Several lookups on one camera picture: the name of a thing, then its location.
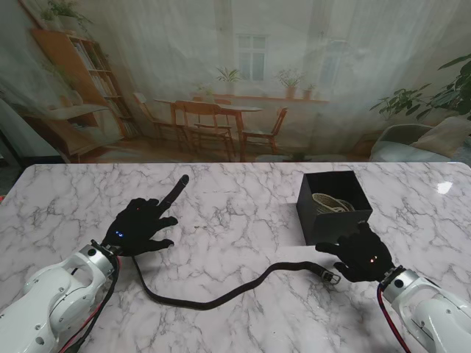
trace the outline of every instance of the window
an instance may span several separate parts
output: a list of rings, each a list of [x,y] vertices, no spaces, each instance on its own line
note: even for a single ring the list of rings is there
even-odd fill
[[[340,58],[345,48],[345,40],[330,40],[322,61],[319,84],[321,87],[333,87],[339,69]]]
[[[241,78],[263,81],[266,66],[266,36],[238,36],[238,69]]]

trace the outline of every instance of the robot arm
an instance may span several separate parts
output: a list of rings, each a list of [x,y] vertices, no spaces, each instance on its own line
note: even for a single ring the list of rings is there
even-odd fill
[[[470,303],[401,267],[382,285],[384,298],[428,352],[470,350]]]
[[[101,245],[92,240],[92,245],[85,246],[61,263],[33,274],[24,285],[24,295],[0,313],[0,351],[58,352],[61,334],[66,334],[77,324],[85,322],[82,328],[87,324],[85,319],[97,291],[107,277],[113,275],[110,290],[100,308],[93,313],[87,332],[72,345],[74,347],[70,347],[76,352],[113,292],[118,274],[116,255],[134,256],[173,245],[168,239],[156,241],[150,238],[157,231],[177,224],[176,218],[161,216],[188,181],[188,175],[184,175],[160,203],[157,199],[133,199],[110,225]],[[91,283],[85,285],[72,276],[72,268],[87,272]]]
[[[383,293],[407,330],[428,352],[461,353],[470,350],[470,303],[411,270],[394,266],[386,245],[365,222],[358,224],[358,233],[348,238],[340,237],[338,243],[318,243],[316,250],[336,255],[341,262],[334,266],[349,281],[378,281],[380,305],[383,304]],[[397,339],[409,352],[388,313],[383,311]]]
[[[70,274],[81,268],[91,277],[84,285]],[[49,353],[58,350],[60,334],[85,320],[98,289],[113,273],[113,265],[91,245],[61,263],[33,274],[24,296],[0,314],[0,342],[8,353]]]

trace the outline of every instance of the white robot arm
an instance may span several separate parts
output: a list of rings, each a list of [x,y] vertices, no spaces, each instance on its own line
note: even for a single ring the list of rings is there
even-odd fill
[[[407,330],[430,353],[471,351],[471,306],[411,270],[388,283],[384,298]]]
[[[88,272],[91,283],[84,285],[72,276],[72,268]],[[24,285],[24,295],[0,313],[1,351],[58,352],[60,334],[86,319],[96,292],[113,271],[107,257],[87,245],[33,274]]]

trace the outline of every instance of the window sill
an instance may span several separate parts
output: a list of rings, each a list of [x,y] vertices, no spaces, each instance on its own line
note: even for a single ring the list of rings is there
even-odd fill
[[[322,101],[318,99],[301,99],[301,98],[284,98],[284,97],[265,97],[265,96],[236,96],[232,94],[213,94],[215,98],[223,99],[252,99],[259,101],[298,101],[304,103],[328,103],[329,101]]]

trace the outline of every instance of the black leather belt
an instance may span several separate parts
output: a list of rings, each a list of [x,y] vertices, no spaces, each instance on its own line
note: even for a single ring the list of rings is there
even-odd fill
[[[276,270],[287,270],[287,271],[299,271],[299,270],[308,270],[313,274],[319,276],[323,281],[328,282],[332,285],[336,285],[340,282],[340,276],[337,274],[333,274],[329,270],[323,268],[321,265],[316,263],[311,263],[309,261],[303,261],[301,263],[274,263],[270,265],[265,272],[262,273],[257,279],[254,279],[251,282],[245,283],[225,295],[219,297],[218,299],[214,299],[210,302],[200,303],[200,302],[193,302],[191,300],[182,300],[182,299],[173,299],[173,298],[166,298],[165,296],[159,296],[156,293],[152,292],[144,282],[144,278],[142,277],[141,269],[139,268],[139,264],[134,256],[132,256],[132,261],[134,261],[134,265],[136,270],[138,270],[139,278],[141,279],[142,286],[146,291],[146,294],[152,299],[154,302],[164,305],[171,305],[173,307],[186,307],[188,309],[194,310],[211,310],[219,305],[223,305],[227,303],[231,299],[234,299],[238,295],[242,294],[243,292],[247,292],[248,290],[255,289],[258,287],[265,278],[268,277],[273,271]]]

